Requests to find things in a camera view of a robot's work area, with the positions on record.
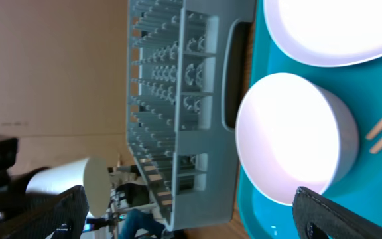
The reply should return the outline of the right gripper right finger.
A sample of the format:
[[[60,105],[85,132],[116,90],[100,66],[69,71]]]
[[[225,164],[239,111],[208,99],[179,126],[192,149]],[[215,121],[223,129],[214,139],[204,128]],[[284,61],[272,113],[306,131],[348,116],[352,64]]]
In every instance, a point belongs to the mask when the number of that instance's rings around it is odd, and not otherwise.
[[[382,239],[382,227],[307,187],[297,188],[292,215],[300,238]]]

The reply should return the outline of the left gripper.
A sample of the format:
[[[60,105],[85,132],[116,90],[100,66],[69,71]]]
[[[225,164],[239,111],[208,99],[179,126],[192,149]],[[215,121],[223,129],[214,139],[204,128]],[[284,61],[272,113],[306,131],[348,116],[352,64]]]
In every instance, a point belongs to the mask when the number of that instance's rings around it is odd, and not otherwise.
[[[39,209],[49,196],[27,193],[29,181],[48,167],[39,167],[11,175],[9,169],[15,165],[19,152],[19,140],[16,137],[0,137],[0,224],[18,216],[30,215]]]

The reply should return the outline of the white cup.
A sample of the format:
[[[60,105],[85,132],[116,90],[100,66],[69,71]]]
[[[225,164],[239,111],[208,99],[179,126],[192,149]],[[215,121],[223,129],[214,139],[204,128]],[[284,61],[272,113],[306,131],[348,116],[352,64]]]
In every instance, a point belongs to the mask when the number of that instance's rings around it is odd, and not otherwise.
[[[106,161],[88,157],[35,174],[26,192],[59,194],[76,185],[84,188],[88,200],[88,218],[100,218],[108,209],[111,181]]]

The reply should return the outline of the teal plastic serving tray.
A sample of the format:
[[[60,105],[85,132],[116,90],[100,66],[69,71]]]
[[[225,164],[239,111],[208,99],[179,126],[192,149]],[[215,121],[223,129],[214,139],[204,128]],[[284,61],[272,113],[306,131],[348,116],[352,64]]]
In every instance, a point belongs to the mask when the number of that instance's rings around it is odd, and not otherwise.
[[[290,72],[337,95],[351,110],[359,128],[359,155],[351,171],[329,188],[326,198],[382,227],[382,150],[371,154],[374,141],[365,138],[382,118],[382,57],[338,68],[301,64],[281,52],[265,24],[262,1],[257,2],[253,59],[249,84],[263,77]]]

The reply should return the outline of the small pink bowl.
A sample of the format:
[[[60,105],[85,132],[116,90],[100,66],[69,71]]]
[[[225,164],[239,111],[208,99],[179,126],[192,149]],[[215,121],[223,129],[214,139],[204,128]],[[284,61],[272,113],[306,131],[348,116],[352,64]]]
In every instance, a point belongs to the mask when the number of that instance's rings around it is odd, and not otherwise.
[[[235,125],[241,166],[269,200],[290,206],[298,187],[324,194],[356,162],[359,132],[336,95],[280,72],[246,93]]]

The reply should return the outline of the grey plastic dishwasher rack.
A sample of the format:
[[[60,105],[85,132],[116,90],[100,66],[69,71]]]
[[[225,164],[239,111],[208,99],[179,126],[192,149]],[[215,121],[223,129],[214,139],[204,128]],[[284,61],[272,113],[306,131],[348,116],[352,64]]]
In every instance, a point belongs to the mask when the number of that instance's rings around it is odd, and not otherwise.
[[[127,146],[170,231],[229,222],[254,1],[128,2]]]

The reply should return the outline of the cardboard panel backdrop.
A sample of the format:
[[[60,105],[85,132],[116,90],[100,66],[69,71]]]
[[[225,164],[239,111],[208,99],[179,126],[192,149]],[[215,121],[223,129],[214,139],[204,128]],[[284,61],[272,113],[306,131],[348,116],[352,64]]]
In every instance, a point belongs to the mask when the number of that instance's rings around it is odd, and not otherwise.
[[[88,156],[131,162],[126,146],[126,1],[0,1],[0,135],[13,173]]]

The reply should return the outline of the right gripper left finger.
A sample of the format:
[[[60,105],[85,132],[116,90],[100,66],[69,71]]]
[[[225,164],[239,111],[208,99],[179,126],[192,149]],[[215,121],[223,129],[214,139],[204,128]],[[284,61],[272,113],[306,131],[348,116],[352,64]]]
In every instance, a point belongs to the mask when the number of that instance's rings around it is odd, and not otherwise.
[[[0,192],[0,239],[79,239],[88,211],[80,185],[57,195]]]

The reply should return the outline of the large pink round plate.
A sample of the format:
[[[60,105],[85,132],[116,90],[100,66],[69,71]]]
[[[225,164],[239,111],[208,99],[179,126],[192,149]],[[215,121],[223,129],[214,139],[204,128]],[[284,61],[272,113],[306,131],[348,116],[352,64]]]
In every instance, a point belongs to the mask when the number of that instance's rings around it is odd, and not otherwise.
[[[268,32],[293,60],[319,67],[382,57],[382,0],[264,0]]]

